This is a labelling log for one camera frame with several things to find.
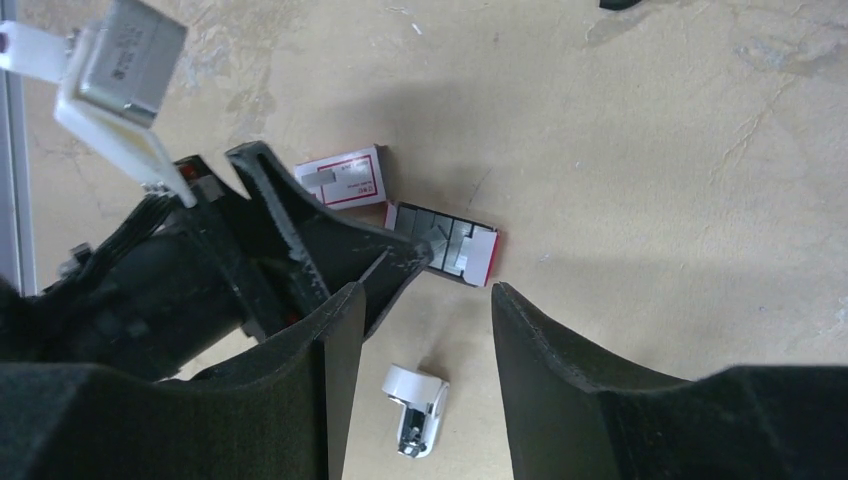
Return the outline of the small white stapler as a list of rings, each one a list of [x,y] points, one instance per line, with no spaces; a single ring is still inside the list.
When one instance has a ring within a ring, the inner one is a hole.
[[[449,389],[450,383],[439,377],[391,365],[382,391],[402,408],[397,431],[400,455],[418,459],[432,452]]]

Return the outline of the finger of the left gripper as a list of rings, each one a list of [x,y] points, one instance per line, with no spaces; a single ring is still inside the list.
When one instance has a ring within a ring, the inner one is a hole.
[[[424,241],[359,221],[315,218],[295,231],[294,278],[305,309],[313,311],[349,283],[361,284],[363,340],[374,335],[403,290],[433,259]]]

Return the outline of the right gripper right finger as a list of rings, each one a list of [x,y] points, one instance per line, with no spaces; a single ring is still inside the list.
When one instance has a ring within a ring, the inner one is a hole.
[[[517,479],[843,479],[847,370],[734,366],[688,381],[553,320],[507,283],[491,312]]]

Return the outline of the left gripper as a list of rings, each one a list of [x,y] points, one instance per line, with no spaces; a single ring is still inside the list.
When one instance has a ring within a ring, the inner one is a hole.
[[[296,295],[329,288],[304,239],[323,212],[263,141],[225,156],[270,218]],[[75,247],[61,278],[25,296],[1,286],[5,362],[95,363],[158,381],[234,330],[258,341],[286,328],[292,311],[257,257],[249,202],[198,156],[178,171],[198,202],[147,195],[99,246]]]

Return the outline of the strip of metal staples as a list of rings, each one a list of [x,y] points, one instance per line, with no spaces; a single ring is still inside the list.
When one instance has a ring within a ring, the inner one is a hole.
[[[424,232],[421,239],[429,244],[434,257],[442,257],[444,255],[448,244],[448,236],[440,225],[434,225]]]

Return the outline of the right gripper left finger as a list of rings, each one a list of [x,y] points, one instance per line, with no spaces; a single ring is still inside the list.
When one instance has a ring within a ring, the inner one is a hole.
[[[1,367],[5,479],[338,479],[363,342],[351,283],[188,381],[93,364]]]

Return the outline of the red white staple box sleeve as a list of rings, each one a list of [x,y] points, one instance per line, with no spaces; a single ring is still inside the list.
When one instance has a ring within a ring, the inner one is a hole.
[[[333,210],[387,200],[376,145],[296,165],[293,175],[309,194]]]

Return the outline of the staple box tray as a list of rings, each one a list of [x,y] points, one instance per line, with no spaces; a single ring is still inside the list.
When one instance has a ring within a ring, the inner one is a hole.
[[[422,240],[422,234],[434,225],[443,228],[448,244],[442,257],[433,255],[427,269],[466,286],[485,287],[500,239],[495,227],[406,202],[387,205],[384,227],[388,230]]]

